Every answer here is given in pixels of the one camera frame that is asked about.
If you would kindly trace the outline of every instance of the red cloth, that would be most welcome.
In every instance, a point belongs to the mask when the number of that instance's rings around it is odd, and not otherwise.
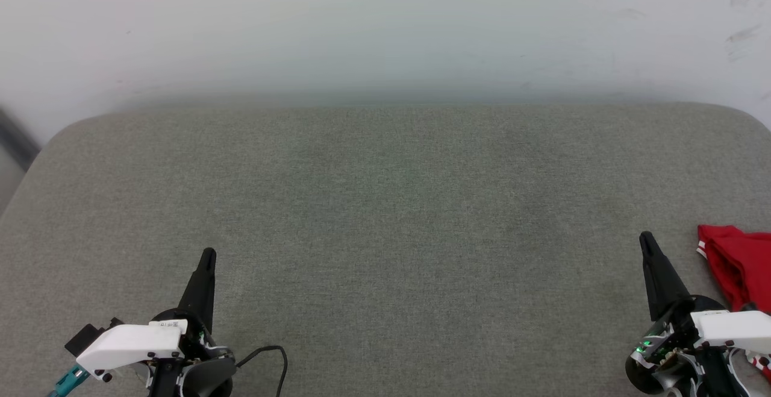
[[[699,240],[732,311],[750,301],[761,311],[771,311],[771,233],[699,226]]]

